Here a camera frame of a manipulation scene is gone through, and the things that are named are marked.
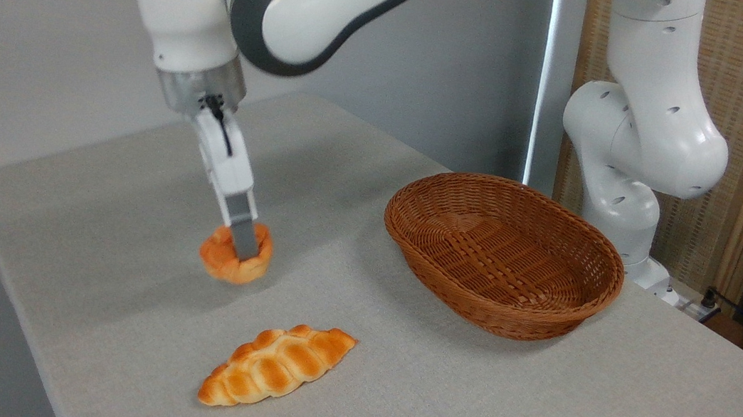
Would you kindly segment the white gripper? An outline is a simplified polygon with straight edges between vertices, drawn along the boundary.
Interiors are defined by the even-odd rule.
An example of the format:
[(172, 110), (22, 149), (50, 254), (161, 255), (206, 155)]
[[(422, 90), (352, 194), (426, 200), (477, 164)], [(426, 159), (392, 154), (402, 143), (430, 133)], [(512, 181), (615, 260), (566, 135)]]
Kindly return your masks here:
[(223, 222), (228, 226), (237, 259), (259, 256), (255, 220), (254, 176), (246, 142), (236, 118), (228, 112), (217, 119), (204, 108), (194, 117), (206, 175), (218, 199)]

